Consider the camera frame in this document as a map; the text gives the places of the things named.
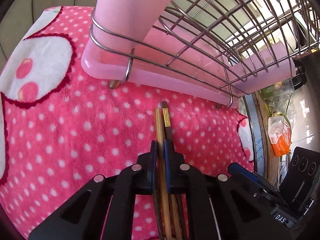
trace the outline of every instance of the pink fleece fabric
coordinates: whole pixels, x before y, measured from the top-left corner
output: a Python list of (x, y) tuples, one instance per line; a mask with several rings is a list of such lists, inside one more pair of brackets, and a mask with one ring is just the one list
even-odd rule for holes
[[(41, 80), (17, 87), (18, 99), (1, 93), (6, 172), (0, 180), (0, 203), (25, 238), (94, 175), (117, 175), (148, 152), (156, 138), (153, 110), (163, 100), (169, 105), (176, 150), (187, 163), (212, 176), (227, 174), (232, 162), (253, 170), (237, 133), (243, 115), (201, 98), (130, 82), (109, 89), (107, 81), (88, 76), (80, 63), (92, 8), (59, 10), (29, 39), (67, 39), (74, 58), (66, 76), (41, 98)], [(58, 52), (52, 53), (59, 58)], [(28, 77), (36, 57), (19, 63), (23, 66), (17, 66), (16, 78)], [(152, 198), (137, 196), (132, 239), (157, 236)]]

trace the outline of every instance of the polka dot blanket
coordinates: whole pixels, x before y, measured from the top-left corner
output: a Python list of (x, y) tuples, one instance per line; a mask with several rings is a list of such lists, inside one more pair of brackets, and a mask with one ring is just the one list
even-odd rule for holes
[[(238, 134), (249, 124), (237, 110), (130, 82), (111, 90), (88, 76), (80, 61), (91, 11), (44, 11), (0, 76), (0, 203), (25, 238), (94, 175), (119, 174), (148, 152), (163, 100), (187, 163), (212, 176), (232, 162), (253, 169)], [(132, 238), (157, 236), (152, 197), (137, 196)]]

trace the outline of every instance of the wire rack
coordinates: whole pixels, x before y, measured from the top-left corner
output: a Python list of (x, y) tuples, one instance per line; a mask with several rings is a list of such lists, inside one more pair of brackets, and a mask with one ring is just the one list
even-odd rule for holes
[[(177, 54), (171, 54), (150, 44), (105, 29), (94, 19), (94, 12), (92, 20), (93, 24), (108, 34), (134, 41), (139, 46), (148, 46), (171, 57), (166, 64), (162, 64), (135, 56), (134, 50), (128, 54), (107, 48), (97, 41), (93, 35), (92, 26), (91, 38), (100, 48), (129, 58), (125, 80), (129, 78), (132, 61), (141, 60), (214, 87), (230, 96), (230, 105), (233, 97), (239, 97), (232, 90), (235, 88), (235, 82), (246, 82), (249, 76), (256, 77), (260, 71), (268, 72), (268, 68), (272, 65), (279, 67), (281, 61), (289, 57), (302, 57), (304, 53), (308, 54), (312, 49), (319, 47), (319, 16), (308, 0), (172, 0), (159, 16), (160, 24), (154, 25), (153, 28), (175, 37), (185, 45)], [(187, 41), (177, 35), (175, 32), (177, 26), (191, 33), (194, 36), (193, 40)], [(218, 55), (211, 55), (197, 47), (196, 42), (200, 39), (217, 50)], [(271, 46), (279, 41), (284, 44), (287, 52), (287, 55), (282, 58), (276, 57)], [(214, 86), (171, 67), (174, 61), (180, 60), (207, 72), (206, 69), (181, 57), (190, 48), (223, 66), (225, 78), (209, 73), (223, 81), (222, 85)], [(260, 53), (262, 49), (270, 52), (273, 62), (266, 64)], [(259, 59), (259, 66), (256, 66), (252, 60), (253, 55)], [(245, 59), (250, 59), (254, 69), (247, 66)], [(232, 73), (230, 66), (238, 63), (241, 63), (244, 75)], [(291, 77), (295, 76), (291, 66), (290, 71)], [(236, 78), (230, 80), (230, 74)]]

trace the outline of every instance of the black object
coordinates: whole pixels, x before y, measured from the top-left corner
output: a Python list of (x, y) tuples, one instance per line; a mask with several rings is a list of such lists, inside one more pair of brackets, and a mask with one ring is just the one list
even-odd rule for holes
[(248, 175), (236, 163), (229, 166), (228, 172), (249, 194), (256, 194), (255, 198), (276, 220), (294, 228), (314, 203), (313, 195), (320, 178), (319, 165), (320, 153), (296, 147), (279, 190), (258, 174)]
[[(154, 190), (156, 151), (153, 141), (150, 152), (119, 175), (95, 176), (36, 227), (29, 240), (98, 240), (101, 235), (103, 240), (131, 239), (135, 195)], [(286, 227), (232, 177), (222, 174), (219, 180), (202, 174), (184, 162), (170, 140), (164, 143), (164, 154), (167, 191), (186, 194), (190, 239), (269, 240), (275, 234), (291, 239)]]

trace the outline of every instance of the metal frame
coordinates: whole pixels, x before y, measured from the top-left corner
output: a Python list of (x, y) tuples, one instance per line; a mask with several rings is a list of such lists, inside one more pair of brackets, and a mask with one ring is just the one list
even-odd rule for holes
[[(119, 33), (114, 33), (110, 30), (107, 30), (95, 20), (94, 11), (92, 12), (93, 25), (95, 25), (97, 28), (101, 29), (102, 31), (110, 35), (133, 41), (138, 45), (147, 46), (165, 55), (169, 55), (171, 59), (166, 64), (161, 64), (159, 62), (151, 61), (147, 58), (142, 58), (133, 54), (128, 54), (128, 53), (113, 50), (111, 48), (107, 48), (106, 46), (102, 45), (99, 41), (97, 41), (97, 39), (93, 35), (93, 25), (90, 28), (90, 36), (92, 40), (95, 42), (95, 44), (97, 44), (100, 48), (112, 53), (122, 55), (122, 56), (127, 56), (129, 58), (128, 66), (132, 65), (133, 59), (137, 59), (137, 60), (141, 60), (153, 65), (156, 65), (158, 67), (162, 67), (162, 68), (174, 71), (182, 75), (186, 75), (194, 80), (197, 80), (206, 85), (209, 85), (210, 87), (217, 89), (219, 92), (229, 96), (230, 105), (232, 104), (233, 97), (239, 98), (239, 96), (236, 96), (232, 92), (232, 88), (235, 89), (235, 91), (237, 90), (241, 91), (234, 86), (235, 82), (237, 81), (246, 82), (249, 76), (256, 77), (260, 71), (268, 72), (268, 68), (272, 65), (277, 65), (279, 67), (279, 62), (286, 60), (289, 57), (301, 57), (304, 52), (309, 53), (312, 48), (319, 47), (319, 41), (320, 41), (319, 16), (314, 11), (311, 3), (308, 0), (295, 0), (295, 4), (292, 4), (290, 0), (283, 0), (283, 1), (276, 0), (277, 2), (280, 3), (280, 7), (282, 11), (281, 15), (277, 15), (271, 0), (263, 0), (263, 2), (265, 3), (265, 6), (267, 6), (269, 11), (272, 13), (273, 15), (272, 17), (265, 17), (263, 15), (263, 13), (261, 12), (261, 10), (257, 5), (258, 3), (257, 0), (233, 0), (233, 2), (236, 5), (231, 9), (227, 9), (225, 5), (219, 2), (218, 0), (184, 0), (190, 3), (190, 6), (184, 10), (181, 8), (181, 6), (178, 5), (179, 4), (178, 1), (179, 0), (172, 0), (170, 5), (167, 6), (167, 8), (164, 10), (164, 13), (159, 16), (158, 21), (161, 24), (161, 27), (155, 26), (155, 25), (153, 26), (153, 28), (163, 31), (167, 35), (174, 36), (180, 42), (185, 44), (185, 47), (181, 49), (176, 55), (173, 55), (167, 51), (156, 48), (142, 41), (137, 41), (130, 37), (126, 37)], [(289, 6), (289, 10), (284, 11), (284, 6)], [(220, 16), (216, 17), (215, 15), (213, 15), (209, 11), (209, 7), (211, 10), (214, 10), (215, 12), (217, 12)], [(250, 7), (256, 9), (256, 11), (260, 14), (261, 17), (256, 17), (254, 13), (251, 11)], [(194, 8), (198, 8), (199, 11), (196, 13), (195, 16), (191, 16), (190, 11)], [(248, 17), (249, 23), (251, 23), (251, 25), (253, 26), (248, 28), (245, 26), (242, 26), (235, 14), (238, 11), (242, 11)], [(308, 42), (307, 42), (307, 45), (304, 45), (304, 46), (300, 45), (300, 39), (299, 39), (299, 36), (297, 35), (299, 24), (297, 23), (294, 17), (294, 13), (296, 12), (299, 12), (302, 15), (304, 21), (307, 24), (307, 35), (304, 38)], [(210, 17), (210, 19), (212, 20), (212, 23), (207, 26), (201, 21), (197, 20), (196, 17), (200, 13), (206, 14), (207, 17)], [(292, 46), (288, 43), (288, 40), (285, 36), (283, 26), (286, 24), (288, 24), (289, 29), (295, 38), (295, 41), (297, 43), (296, 48), (292, 48)], [(174, 31), (177, 26), (179, 28), (189, 31), (194, 36), (193, 40), (189, 42), (183, 39), (182, 37), (178, 36)], [(227, 39), (221, 38), (219, 34), (216, 33), (214, 30), (214, 28), (217, 26), (223, 26), (223, 28), (229, 32), (230, 34), (229, 38)], [(273, 35), (273, 32), (278, 29), (281, 32), (281, 35), (284, 40), (284, 45), (287, 51), (287, 55), (283, 58), (277, 58), (271, 46), (272, 43), (276, 43), (276, 39)], [(313, 32), (315, 33), (315, 39), (316, 39), (316, 42), (313, 42), (313, 43), (311, 43), (311, 36), (310, 36), (311, 29), (313, 29)], [(216, 49), (219, 52), (219, 54), (217, 56), (213, 56), (207, 53), (206, 51), (202, 50), (201, 48), (197, 47), (195, 43), (200, 39), (206, 42), (207, 44), (209, 44), (210, 46), (212, 46), (214, 49)], [(259, 51), (260, 48), (258, 48), (257, 46), (257, 42), (259, 41), (264, 42), (265, 47), (269, 50), (273, 58), (273, 62), (269, 64), (265, 63)], [(209, 59), (223, 66), (225, 78), (218, 77), (217, 75), (203, 69), (202, 67), (181, 58), (181, 55), (183, 55), (188, 49), (194, 49), (197, 52), (202, 53), (205, 57), (208, 57)], [(255, 54), (256, 57), (259, 59), (260, 67), (255, 66), (255, 63), (252, 60), (253, 54)], [(247, 66), (247, 64), (244, 62), (244, 56), (250, 59), (250, 61), (253, 64), (254, 70), (250, 69)], [(187, 72), (174, 69), (172, 67), (172, 63), (176, 60), (180, 60), (184, 63), (190, 64), (191, 66), (200, 69), (201, 71), (206, 72), (212, 77), (217, 78), (220, 81), (223, 81), (224, 85), (217, 87), (210, 84), (209, 82), (202, 81), (199, 78), (192, 76)], [(234, 65), (235, 63), (241, 63), (244, 70), (244, 75), (239, 76), (230, 69), (230, 65)], [(291, 64), (292, 62), (289, 61), (291, 77), (293, 77), (295, 76), (295, 73), (292, 73)], [(236, 78), (234, 80), (230, 80), (228, 77), (229, 74), (233, 74), (234, 76), (236, 76)], [(128, 80), (128, 78), (129, 76), (127, 73), (124, 80)]]

